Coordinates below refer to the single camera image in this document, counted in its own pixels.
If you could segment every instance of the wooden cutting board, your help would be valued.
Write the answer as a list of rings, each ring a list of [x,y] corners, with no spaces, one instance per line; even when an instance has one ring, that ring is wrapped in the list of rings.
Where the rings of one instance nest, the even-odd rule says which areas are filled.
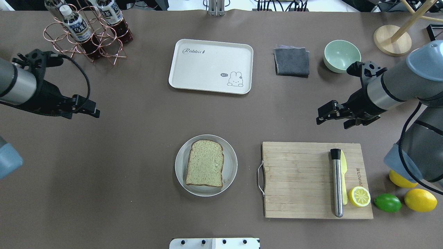
[[[265,217],[338,219],[333,213],[333,148],[345,153],[347,192],[355,186],[369,189],[360,144],[263,142]],[[373,219],[371,205],[348,202],[339,219]]]

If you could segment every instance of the round wooden base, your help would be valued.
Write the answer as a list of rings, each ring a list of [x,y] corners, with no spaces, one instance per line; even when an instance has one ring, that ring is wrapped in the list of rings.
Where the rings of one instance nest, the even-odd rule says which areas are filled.
[[[395,25],[384,25],[374,32],[375,45],[385,54],[390,56],[405,55],[412,46],[411,37],[405,32],[400,38],[391,42],[391,37],[399,30],[400,27]]]

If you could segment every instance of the bunny drawing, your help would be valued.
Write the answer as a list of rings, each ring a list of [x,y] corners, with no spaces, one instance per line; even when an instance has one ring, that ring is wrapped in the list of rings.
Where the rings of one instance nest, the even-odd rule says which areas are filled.
[[[241,77],[241,72],[231,72],[228,86],[243,86],[243,78]]]

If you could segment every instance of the green bowl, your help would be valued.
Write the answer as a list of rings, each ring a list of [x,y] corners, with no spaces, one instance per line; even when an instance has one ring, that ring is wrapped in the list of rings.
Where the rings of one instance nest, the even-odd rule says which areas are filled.
[[[335,73],[345,73],[354,62],[361,60],[358,48],[345,40],[335,40],[325,47],[323,61],[329,70]]]

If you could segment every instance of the round plate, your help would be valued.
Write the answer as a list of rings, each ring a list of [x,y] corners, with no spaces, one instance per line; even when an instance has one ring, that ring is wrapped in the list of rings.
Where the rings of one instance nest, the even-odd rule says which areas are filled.
[[[223,164],[223,171],[221,175],[223,177],[223,187],[208,187],[208,186],[196,186],[196,185],[186,185],[185,179],[188,169],[188,159],[189,151],[191,151],[191,146],[195,141],[198,140],[211,140],[219,143],[223,147],[223,155],[225,156],[225,161]],[[179,180],[180,184],[190,193],[198,196],[214,196],[217,195],[225,189],[227,189],[231,183],[234,181],[235,175],[237,174],[237,155],[232,146],[226,142],[226,140],[221,137],[214,135],[199,135],[189,139],[179,150],[177,157],[175,159],[175,175]]]

